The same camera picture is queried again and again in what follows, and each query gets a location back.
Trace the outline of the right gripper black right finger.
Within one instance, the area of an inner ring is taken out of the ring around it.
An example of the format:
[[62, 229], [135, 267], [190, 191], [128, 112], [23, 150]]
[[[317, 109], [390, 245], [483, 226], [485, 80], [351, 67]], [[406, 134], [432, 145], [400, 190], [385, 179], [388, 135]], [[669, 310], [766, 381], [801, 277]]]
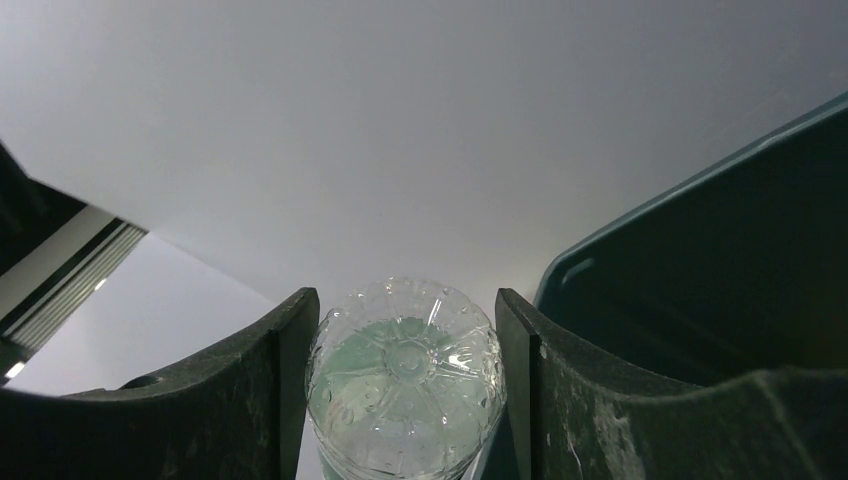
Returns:
[[523, 479], [843, 479], [847, 374], [758, 370], [709, 387], [655, 374], [495, 301]]

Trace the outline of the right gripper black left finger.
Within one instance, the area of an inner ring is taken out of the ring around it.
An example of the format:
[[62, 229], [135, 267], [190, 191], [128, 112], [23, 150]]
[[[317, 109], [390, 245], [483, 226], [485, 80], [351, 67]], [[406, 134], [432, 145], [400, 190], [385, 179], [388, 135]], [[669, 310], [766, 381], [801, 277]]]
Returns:
[[292, 479], [320, 302], [255, 323], [117, 390], [1, 392], [5, 479]]

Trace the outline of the green label water bottle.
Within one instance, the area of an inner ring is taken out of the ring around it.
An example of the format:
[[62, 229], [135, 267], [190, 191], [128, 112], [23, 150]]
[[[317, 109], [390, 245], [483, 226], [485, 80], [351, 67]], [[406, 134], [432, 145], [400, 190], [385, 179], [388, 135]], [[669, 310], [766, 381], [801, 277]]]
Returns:
[[328, 479], [459, 479], [506, 404], [494, 324], [460, 290], [392, 277], [320, 322], [305, 374]]

